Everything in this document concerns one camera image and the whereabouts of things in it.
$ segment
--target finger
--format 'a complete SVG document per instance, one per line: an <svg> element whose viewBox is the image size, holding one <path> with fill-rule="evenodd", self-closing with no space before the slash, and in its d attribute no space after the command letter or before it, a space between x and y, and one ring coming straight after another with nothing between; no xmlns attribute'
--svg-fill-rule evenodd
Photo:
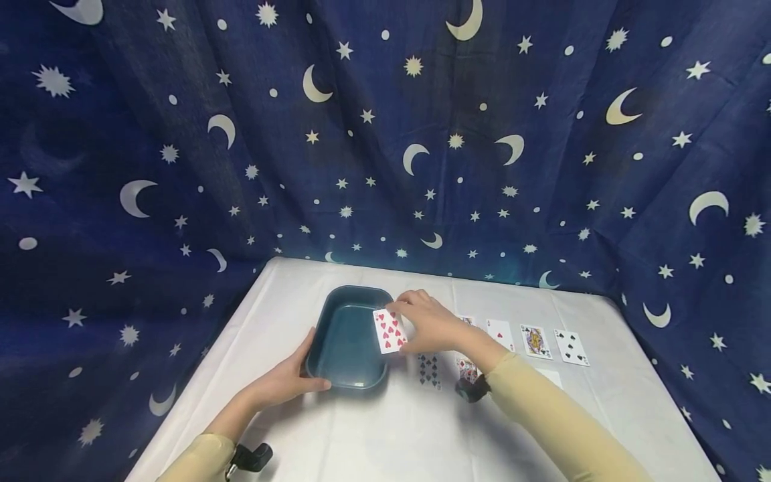
<svg viewBox="0 0 771 482"><path fill-rule="evenodd" d="M304 378L300 380L303 393L324 392L332 388L332 382L323 378Z"/></svg>

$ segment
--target dark blue backdrop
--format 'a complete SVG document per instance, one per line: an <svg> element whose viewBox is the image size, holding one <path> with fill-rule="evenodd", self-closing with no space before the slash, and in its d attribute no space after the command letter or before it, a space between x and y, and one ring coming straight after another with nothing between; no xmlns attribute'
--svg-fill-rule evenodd
<svg viewBox="0 0 771 482"><path fill-rule="evenodd" d="M280 254L610 296L771 480L768 2L0 4L0 479L122 479Z"/></svg>

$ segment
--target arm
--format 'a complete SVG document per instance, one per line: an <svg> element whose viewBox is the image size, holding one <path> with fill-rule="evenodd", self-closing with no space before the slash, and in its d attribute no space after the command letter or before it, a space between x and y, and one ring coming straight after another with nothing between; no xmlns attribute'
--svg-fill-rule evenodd
<svg viewBox="0 0 771 482"><path fill-rule="evenodd" d="M403 352L463 353L486 374L493 401L538 442L570 482L652 482L640 463L581 406L484 331L460 321L426 292L388 307L417 335Z"/></svg>
<svg viewBox="0 0 771 482"><path fill-rule="evenodd" d="M231 399L206 430L167 468L157 482L214 482L224 480L236 443L258 412L287 402L302 393L321 392L332 385L321 378L300 377L315 329L289 358L280 362Z"/></svg>

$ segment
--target human hand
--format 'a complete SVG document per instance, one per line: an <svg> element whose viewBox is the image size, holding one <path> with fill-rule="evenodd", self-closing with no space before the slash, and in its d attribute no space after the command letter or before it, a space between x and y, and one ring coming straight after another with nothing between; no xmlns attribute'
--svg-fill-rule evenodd
<svg viewBox="0 0 771 482"><path fill-rule="evenodd" d="M332 387L327 379L300 377L302 363L311 348L315 333L316 328L311 328L294 353L247 386L246 391L260 410L288 402L303 393L323 392Z"/></svg>
<svg viewBox="0 0 771 482"><path fill-rule="evenodd" d="M401 313L416 328L417 333L402 347L402 353L457 350L464 333L473 329L422 289L402 293L386 309Z"/></svg>

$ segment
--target dark green plastic tray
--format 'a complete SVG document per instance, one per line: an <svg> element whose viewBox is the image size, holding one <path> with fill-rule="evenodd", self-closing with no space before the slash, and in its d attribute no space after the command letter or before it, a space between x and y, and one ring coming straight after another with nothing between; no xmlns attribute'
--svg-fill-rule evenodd
<svg viewBox="0 0 771 482"><path fill-rule="evenodd" d="M333 387L366 390L380 383L388 365L380 353L372 310L385 308L391 295L378 288L341 286L327 296L305 371Z"/></svg>

